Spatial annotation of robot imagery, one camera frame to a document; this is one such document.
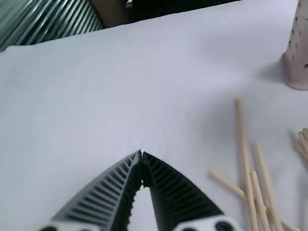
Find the wooden skewer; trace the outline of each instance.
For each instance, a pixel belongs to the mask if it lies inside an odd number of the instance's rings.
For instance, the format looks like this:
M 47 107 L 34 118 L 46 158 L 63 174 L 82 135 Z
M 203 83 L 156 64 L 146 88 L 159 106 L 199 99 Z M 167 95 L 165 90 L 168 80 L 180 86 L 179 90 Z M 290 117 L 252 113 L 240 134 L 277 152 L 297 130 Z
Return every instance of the wooden skewer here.
M 220 182 L 222 185 L 227 187 L 229 190 L 234 192 L 235 194 L 239 195 L 243 200 L 246 201 L 245 193 L 242 189 L 237 187 L 236 185 L 232 184 L 228 179 L 223 177 L 220 172 L 217 172 L 216 170 L 209 170 L 209 175 L 211 175 L 214 179 L 216 179 L 218 182 Z
M 265 165 L 261 146 L 258 142 L 256 142 L 256 146 L 257 146 L 258 163 L 259 163 L 259 167 L 260 167 L 260 170 L 261 170 L 261 173 L 262 173 L 262 176 L 263 176 L 266 194 L 267 194 L 267 198 L 268 198 L 269 205 L 270 205 L 269 207 L 270 207 L 270 210 L 271 210 L 271 216 L 272 216 L 272 219 L 273 219 L 274 225 L 275 225 L 275 230 L 276 231 L 282 231 L 282 226 L 281 226 L 281 222 L 280 222 L 280 218 L 279 218 L 279 212 L 278 212 L 278 209 L 277 209 L 277 206 L 276 206 L 276 201 L 275 201 L 273 189 L 272 189 L 271 182 L 270 182 L 270 175 L 269 175 L 268 169 Z
M 231 181 L 229 181 L 228 179 L 226 179 L 225 177 L 222 176 L 222 174 L 216 170 L 209 170 L 209 175 L 211 177 L 213 177 L 215 180 L 217 180 L 219 183 L 221 183 L 223 186 L 225 186 L 227 189 L 229 189 L 230 191 L 232 191 L 233 193 L 237 194 L 238 196 L 240 196 L 243 200 L 247 200 L 245 193 L 242 189 L 240 189 L 239 187 L 237 187 L 236 185 L 234 185 Z M 266 209 L 266 212 L 268 214 L 269 217 L 271 217 L 271 211 L 269 208 L 267 208 L 266 206 L 264 206 L 264 208 Z M 293 227 L 288 225 L 285 221 L 281 220 L 281 224 L 283 225 L 283 227 L 288 230 L 288 231 L 300 231 L 299 228 L 297 227 Z
M 261 193 L 257 173 L 255 171 L 251 171 L 250 176 L 251 176 L 251 181 L 252 181 L 252 185 L 253 185 L 255 196 L 256 196 L 257 209 L 259 212 L 259 217 L 262 222 L 263 230 L 270 231 L 270 226 L 269 226 L 270 224 L 269 224 L 268 217 L 266 215 L 266 208 L 264 207 L 264 202 L 262 198 L 262 193 Z
M 246 186 L 246 196 L 248 201 L 249 208 L 249 217 L 252 231 L 258 231 L 258 222 L 257 222 L 257 212 L 254 202 L 254 193 L 251 183 L 251 178 L 249 175 L 249 162 L 248 162 L 248 149 L 246 144 L 246 135 L 243 123 L 243 113 L 242 113 L 242 104 L 239 99 L 235 101 L 236 115 L 237 115 L 237 126 L 239 133 L 239 141 L 241 145 L 242 161 L 244 168 L 244 177 L 245 177 L 245 186 Z
M 308 153 L 305 152 L 301 143 L 296 143 L 295 148 L 304 158 L 308 159 Z
M 302 144 L 305 152 L 308 154 L 308 142 L 305 139 L 304 133 L 302 131 L 300 131 L 298 133 L 298 136 L 299 136 L 300 143 Z

